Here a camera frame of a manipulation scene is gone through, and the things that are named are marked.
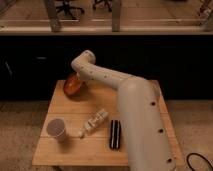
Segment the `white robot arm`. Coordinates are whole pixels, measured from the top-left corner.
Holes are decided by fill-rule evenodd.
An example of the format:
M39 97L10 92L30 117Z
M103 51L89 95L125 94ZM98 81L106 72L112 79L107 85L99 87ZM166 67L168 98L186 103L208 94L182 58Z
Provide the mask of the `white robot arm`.
M160 116L159 95L153 84L140 76L97 66L90 50L71 62L81 80L95 80L117 91L117 109L130 171L176 171L165 126Z

